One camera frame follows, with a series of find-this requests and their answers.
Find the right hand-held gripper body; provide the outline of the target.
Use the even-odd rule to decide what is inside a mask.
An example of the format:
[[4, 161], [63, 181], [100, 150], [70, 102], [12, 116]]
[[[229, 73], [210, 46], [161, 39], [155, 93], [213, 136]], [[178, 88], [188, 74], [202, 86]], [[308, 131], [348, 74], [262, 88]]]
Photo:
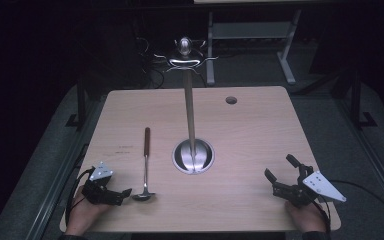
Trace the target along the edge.
[[296, 207], [307, 206], [319, 197], [345, 202], [346, 197], [320, 172], [311, 166], [299, 165], [295, 185], [286, 185], [272, 176], [273, 195], [288, 200]]

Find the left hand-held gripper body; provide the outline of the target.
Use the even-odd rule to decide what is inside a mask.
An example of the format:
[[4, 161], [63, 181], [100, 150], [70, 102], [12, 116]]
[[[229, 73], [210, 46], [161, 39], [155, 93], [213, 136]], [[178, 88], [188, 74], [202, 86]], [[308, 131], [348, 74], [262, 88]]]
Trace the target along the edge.
[[107, 184], [113, 175], [103, 162], [91, 169], [82, 190], [82, 194], [92, 204], [105, 204], [120, 206], [123, 202], [123, 194], [107, 188]]

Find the steel ladle with brown handle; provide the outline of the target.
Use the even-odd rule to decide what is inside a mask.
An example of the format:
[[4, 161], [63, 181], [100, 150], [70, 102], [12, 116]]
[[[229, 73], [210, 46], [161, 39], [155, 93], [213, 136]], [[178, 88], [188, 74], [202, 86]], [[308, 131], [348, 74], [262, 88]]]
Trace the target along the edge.
[[144, 177], [143, 177], [143, 192], [133, 196], [135, 201], [147, 201], [152, 196], [153, 193], [150, 193], [148, 190], [148, 160], [150, 155], [150, 134], [151, 130], [149, 127], [145, 128], [144, 132]]

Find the steel utensil stand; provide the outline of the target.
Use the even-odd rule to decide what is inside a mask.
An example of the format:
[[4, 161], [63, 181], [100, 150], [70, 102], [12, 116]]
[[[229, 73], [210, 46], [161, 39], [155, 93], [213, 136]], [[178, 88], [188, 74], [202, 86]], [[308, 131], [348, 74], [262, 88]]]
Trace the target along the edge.
[[215, 158], [211, 144], [196, 137], [192, 85], [196, 69], [211, 58], [206, 57], [189, 37], [176, 40], [175, 46], [170, 54], [157, 55], [167, 62], [168, 71], [181, 71], [183, 78], [188, 138], [174, 148], [172, 161], [182, 173], [196, 175], [207, 171]]

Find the person's right hand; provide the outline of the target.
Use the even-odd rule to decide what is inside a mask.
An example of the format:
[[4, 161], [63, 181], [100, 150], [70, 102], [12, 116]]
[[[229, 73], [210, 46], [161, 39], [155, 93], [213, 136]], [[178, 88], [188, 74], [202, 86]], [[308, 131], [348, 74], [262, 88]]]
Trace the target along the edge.
[[294, 225], [302, 233], [326, 232], [327, 228], [323, 215], [314, 205], [295, 207], [289, 201], [285, 202], [285, 209], [291, 217]]

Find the person's left hand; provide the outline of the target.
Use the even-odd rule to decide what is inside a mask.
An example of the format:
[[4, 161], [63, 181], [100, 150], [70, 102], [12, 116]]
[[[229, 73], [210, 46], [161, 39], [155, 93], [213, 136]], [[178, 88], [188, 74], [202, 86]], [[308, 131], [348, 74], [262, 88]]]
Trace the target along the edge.
[[90, 203], [82, 190], [80, 186], [73, 199], [65, 235], [82, 237], [101, 215], [111, 209], [110, 205]]

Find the black metal stand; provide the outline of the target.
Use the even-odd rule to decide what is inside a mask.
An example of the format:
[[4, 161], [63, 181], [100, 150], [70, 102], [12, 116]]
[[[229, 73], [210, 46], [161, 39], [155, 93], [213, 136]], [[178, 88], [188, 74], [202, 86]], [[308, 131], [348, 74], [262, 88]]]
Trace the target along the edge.
[[77, 113], [71, 114], [66, 127], [75, 127], [80, 131], [86, 120], [86, 90], [83, 78], [79, 78], [76, 85], [77, 90]]
[[349, 116], [354, 127], [358, 130], [362, 130], [364, 127], [377, 127], [372, 115], [361, 110], [362, 83], [356, 69], [351, 68], [348, 72], [348, 86]]

